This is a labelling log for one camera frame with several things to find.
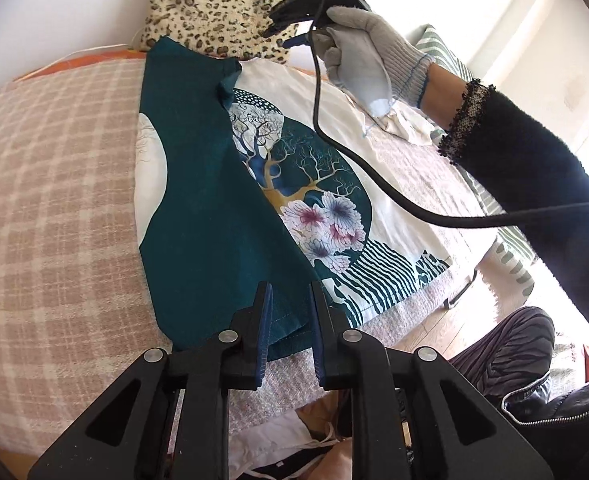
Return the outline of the right hand grey glove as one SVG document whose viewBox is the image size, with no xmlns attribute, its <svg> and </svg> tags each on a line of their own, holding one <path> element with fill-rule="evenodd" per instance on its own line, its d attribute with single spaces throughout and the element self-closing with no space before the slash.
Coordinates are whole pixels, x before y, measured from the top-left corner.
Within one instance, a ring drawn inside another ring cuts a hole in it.
<svg viewBox="0 0 589 480">
<path fill-rule="evenodd" d="M 432 64 L 381 16 L 346 6 L 326 11 L 331 24 L 314 36 L 328 78 L 374 117 L 392 105 L 421 104 Z"/>
</svg>

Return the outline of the right forearm black sleeve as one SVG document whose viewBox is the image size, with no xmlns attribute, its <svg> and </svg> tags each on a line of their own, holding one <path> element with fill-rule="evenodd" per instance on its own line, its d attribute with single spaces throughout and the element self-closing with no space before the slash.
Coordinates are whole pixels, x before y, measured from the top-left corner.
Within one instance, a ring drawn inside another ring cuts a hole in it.
<svg viewBox="0 0 589 480">
<path fill-rule="evenodd" d="M 430 64 L 419 106 L 445 130 L 441 155 L 505 211 L 589 203 L 589 175 L 579 159 L 494 88 Z M 526 224 L 521 232 L 589 322 L 589 210 Z"/>
</svg>

